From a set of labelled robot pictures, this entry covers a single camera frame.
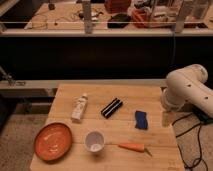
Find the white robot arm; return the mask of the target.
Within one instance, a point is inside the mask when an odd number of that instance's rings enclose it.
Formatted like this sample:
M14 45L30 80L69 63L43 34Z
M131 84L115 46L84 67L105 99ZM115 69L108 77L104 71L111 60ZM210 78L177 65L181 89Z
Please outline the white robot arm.
M213 118L213 89L205 85L207 79L208 72L200 64L171 71L166 76L166 88L161 95L163 108L178 111L188 101Z

